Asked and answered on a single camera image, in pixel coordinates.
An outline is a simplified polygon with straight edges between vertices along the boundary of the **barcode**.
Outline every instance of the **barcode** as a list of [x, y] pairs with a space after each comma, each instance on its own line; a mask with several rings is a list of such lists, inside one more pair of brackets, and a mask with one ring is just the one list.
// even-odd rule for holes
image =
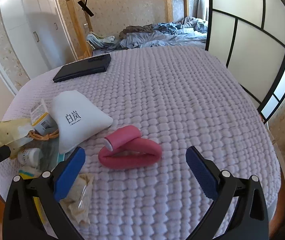
[[39, 102], [31, 109], [31, 112], [34, 112], [35, 109], [36, 109], [38, 106], [40, 106], [40, 104], [41, 104], [41, 101], [39, 101]]
[[51, 126], [48, 124], [47, 121], [42, 122], [42, 123], [41, 123], [41, 126], [44, 127], [44, 129], [51, 128]]

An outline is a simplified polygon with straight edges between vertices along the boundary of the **smartphone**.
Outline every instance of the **smartphone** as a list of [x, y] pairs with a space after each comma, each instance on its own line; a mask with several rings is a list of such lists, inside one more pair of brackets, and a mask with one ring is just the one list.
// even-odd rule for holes
[[111, 59], [110, 54], [104, 54], [70, 63], [59, 70], [53, 81], [57, 83], [76, 77], [105, 72]]

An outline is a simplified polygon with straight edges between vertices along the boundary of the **wardrobe handle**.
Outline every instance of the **wardrobe handle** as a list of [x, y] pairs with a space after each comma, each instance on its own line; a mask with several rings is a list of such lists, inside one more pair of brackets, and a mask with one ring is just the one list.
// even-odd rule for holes
[[35, 36], [35, 38], [36, 38], [37, 42], [39, 42], [39, 37], [38, 37], [37, 32], [34, 32], [34, 36]]

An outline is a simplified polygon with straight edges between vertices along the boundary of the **white pouch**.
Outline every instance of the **white pouch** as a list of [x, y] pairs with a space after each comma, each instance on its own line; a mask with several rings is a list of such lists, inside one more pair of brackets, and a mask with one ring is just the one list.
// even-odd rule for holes
[[111, 126], [113, 119], [76, 90], [61, 92], [53, 99], [50, 115], [59, 129], [59, 153]]

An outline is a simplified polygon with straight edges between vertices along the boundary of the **pink toy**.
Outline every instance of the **pink toy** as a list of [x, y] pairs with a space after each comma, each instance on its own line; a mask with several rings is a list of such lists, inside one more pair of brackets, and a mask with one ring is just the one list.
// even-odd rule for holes
[[[114, 156], [126, 150], [144, 154]], [[105, 147], [99, 151], [98, 159], [108, 168], [122, 170], [152, 165], [160, 160], [161, 154], [162, 149], [158, 143], [141, 138], [138, 128], [128, 125], [105, 137]]]

